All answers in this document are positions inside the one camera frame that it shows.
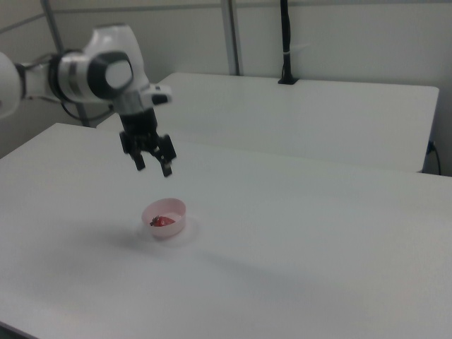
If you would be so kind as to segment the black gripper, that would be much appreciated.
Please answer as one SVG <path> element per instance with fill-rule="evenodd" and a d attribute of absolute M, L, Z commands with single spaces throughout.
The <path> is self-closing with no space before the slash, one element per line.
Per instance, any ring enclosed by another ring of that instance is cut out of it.
<path fill-rule="evenodd" d="M 157 134 L 157 119 L 153 108 L 143 112 L 120 115 L 123 131 L 120 133 L 121 144 L 126 154 L 136 165 L 138 171 L 145 169 L 141 152 L 144 150 L 160 163 L 164 177 L 172 174 L 172 161 L 177 157 L 169 135 Z"/>

